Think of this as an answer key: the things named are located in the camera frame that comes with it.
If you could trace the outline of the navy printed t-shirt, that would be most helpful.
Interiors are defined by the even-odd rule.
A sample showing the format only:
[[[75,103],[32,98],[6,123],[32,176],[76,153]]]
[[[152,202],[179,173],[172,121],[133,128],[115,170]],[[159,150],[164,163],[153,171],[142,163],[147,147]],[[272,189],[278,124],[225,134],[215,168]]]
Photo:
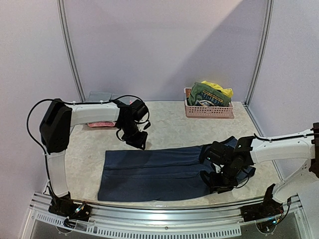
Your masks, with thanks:
[[[108,150],[102,171],[99,201],[179,201],[211,194],[200,171],[218,166],[199,162],[209,144],[158,150]]]

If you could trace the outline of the grey-blue button shirt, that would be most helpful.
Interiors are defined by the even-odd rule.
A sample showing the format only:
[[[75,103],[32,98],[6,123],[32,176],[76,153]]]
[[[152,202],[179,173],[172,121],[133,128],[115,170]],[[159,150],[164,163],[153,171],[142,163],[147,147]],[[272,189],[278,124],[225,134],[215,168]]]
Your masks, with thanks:
[[[87,102],[99,102],[99,101],[108,101],[113,100],[120,97],[118,94],[113,94],[109,92],[97,92],[97,91],[91,91],[89,93]]]

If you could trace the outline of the pink perforated laundry basket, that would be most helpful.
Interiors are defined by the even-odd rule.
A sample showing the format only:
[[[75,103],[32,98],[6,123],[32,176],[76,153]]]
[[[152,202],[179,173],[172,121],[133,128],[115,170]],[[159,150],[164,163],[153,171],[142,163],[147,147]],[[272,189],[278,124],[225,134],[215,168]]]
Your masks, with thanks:
[[[191,88],[184,88],[184,108],[185,115],[188,118],[196,119],[234,119],[233,105],[230,102],[227,107],[203,107],[189,106],[187,98],[190,95]]]

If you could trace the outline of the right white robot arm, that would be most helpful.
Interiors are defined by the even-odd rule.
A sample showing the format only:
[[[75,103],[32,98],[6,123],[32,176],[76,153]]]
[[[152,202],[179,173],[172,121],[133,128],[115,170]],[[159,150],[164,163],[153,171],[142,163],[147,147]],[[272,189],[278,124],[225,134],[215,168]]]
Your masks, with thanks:
[[[213,142],[199,155],[199,162],[209,161],[221,166],[220,172],[201,173],[202,180],[210,192],[223,193],[238,186],[237,175],[243,169],[254,164],[272,160],[303,159],[301,167],[279,184],[268,187],[268,195],[258,205],[258,213],[268,217],[277,209],[277,203],[285,202],[319,179],[319,125],[314,123],[311,129],[295,134],[278,137],[246,136],[238,139],[235,147],[225,142]]]

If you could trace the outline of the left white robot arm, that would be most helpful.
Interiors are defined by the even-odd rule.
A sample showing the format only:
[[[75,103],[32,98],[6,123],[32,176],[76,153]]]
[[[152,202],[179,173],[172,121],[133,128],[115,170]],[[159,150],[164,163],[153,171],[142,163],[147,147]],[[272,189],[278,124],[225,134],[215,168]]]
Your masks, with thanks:
[[[74,212],[73,203],[64,198],[69,194],[65,153],[71,128],[80,124],[113,122],[116,128],[123,132],[120,141],[144,150],[148,134],[141,131],[139,125],[150,126],[149,120],[142,120],[148,113],[149,109],[141,99],[136,99],[129,105],[119,99],[88,103],[52,100],[40,123],[39,131],[44,147],[50,194],[58,198],[54,204],[57,211],[63,216],[70,216]]]

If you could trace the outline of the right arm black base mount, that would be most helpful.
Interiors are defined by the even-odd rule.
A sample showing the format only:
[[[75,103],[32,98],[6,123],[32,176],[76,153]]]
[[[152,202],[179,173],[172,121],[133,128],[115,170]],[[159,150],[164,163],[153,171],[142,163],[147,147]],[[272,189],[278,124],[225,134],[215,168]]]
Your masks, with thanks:
[[[287,199],[287,211],[284,213],[283,203],[273,199],[273,189],[275,184],[269,186],[265,192],[261,203],[242,206],[240,208],[241,217],[244,222],[256,222],[256,228],[263,234],[271,234],[288,215],[292,198]]]

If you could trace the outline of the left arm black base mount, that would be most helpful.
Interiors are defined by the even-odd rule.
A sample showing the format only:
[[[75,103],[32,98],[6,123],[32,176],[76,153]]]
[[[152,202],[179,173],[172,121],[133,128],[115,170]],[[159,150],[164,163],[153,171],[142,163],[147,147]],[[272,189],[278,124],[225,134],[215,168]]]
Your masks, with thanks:
[[[53,192],[49,192],[51,203],[48,211],[52,214],[68,218],[70,220],[89,221],[91,217],[92,207],[86,202],[76,202],[71,199],[70,193],[61,198],[57,197]]]

